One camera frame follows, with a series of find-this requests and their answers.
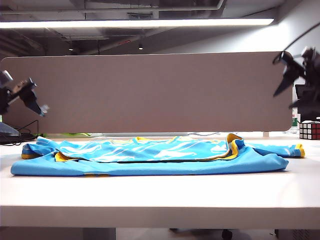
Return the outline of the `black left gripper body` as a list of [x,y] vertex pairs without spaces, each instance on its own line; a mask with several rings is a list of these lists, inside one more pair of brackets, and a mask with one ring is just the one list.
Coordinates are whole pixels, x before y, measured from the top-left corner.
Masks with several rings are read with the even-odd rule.
[[10,100],[14,101],[20,98],[22,101],[36,101],[37,97],[34,92],[36,86],[30,77],[22,80],[10,91]]

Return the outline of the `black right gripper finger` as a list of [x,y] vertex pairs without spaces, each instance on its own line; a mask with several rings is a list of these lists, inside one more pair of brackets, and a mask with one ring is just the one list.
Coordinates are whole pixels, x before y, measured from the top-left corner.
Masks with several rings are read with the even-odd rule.
[[282,51],[273,59],[273,65],[278,63],[283,63],[285,68],[282,74],[282,81],[275,90],[273,97],[278,96],[287,88],[291,87],[295,80],[297,80],[299,77],[305,76],[304,68],[299,63],[297,63],[294,60],[293,56],[287,51]]
[[298,99],[295,102],[293,102],[288,108],[293,109],[293,108],[302,108],[304,106],[304,101],[303,99]]

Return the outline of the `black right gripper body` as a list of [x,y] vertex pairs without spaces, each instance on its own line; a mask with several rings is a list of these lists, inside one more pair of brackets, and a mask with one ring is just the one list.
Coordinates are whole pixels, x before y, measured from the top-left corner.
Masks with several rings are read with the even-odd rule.
[[315,47],[306,46],[301,53],[303,58],[303,67],[305,70],[305,76],[310,77],[315,73],[314,60],[316,59],[316,49]]

